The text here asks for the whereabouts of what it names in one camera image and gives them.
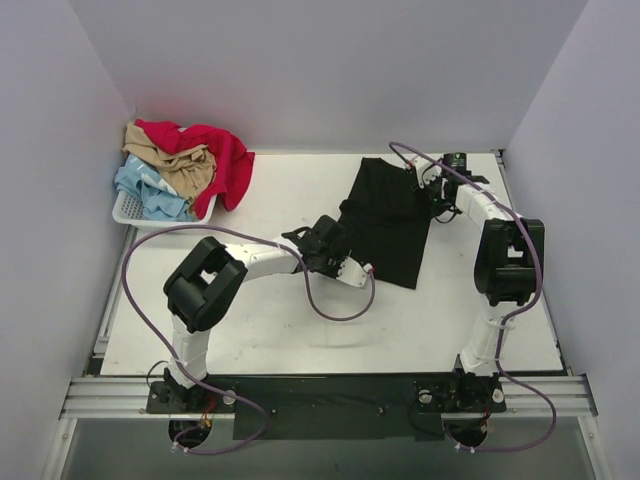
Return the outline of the black t shirt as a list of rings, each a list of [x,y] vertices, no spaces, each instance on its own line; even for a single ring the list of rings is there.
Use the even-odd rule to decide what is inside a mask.
[[[352,258],[371,264],[378,281],[414,290],[431,216],[418,201],[412,174],[364,157],[339,210]]]

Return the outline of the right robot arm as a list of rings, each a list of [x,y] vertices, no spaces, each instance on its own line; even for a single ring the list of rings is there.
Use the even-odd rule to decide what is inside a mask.
[[[480,232],[473,280],[481,307],[470,340],[459,354],[458,364],[465,374],[446,385],[450,404],[469,409],[482,397],[480,382],[469,374],[500,374],[502,347],[515,317],[540,299],[545,226],[504,205],[489,188],[489,180],[467,168],[464,153],[449,153],[439,160],[418,154],[408,161],[408,169],[432,216],[462,215]]]

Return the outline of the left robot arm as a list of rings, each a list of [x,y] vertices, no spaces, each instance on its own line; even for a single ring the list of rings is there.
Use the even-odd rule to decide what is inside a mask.
[[[211,329],[227,314],[242,284],[280,274],[317,272],[340,277],[350,248],[344,227],[323,215],[311,227],[286,232],[277,241],[223,244],[201,239],[165,282],[172,315],[170,360],[166,381],[170,400],[184,412],[199,409],[206,388],[206,356]]]

